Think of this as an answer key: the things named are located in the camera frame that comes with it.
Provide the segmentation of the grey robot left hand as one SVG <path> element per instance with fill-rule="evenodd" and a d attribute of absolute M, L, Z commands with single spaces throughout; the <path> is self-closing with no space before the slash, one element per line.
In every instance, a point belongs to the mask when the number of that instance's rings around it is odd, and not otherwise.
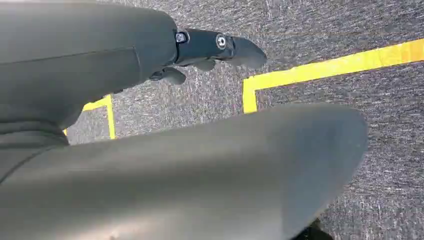
<path fill-rule="evenodd" d="M 85 104 L 178 67 L 252 69 L 253 42 L 179 28 L 151 8 L 0 3 L 3 240 L 289 240 L 339 195 L 368 148 L 346 105 L 284 104 L 116 140 L 70 145 Z"/>

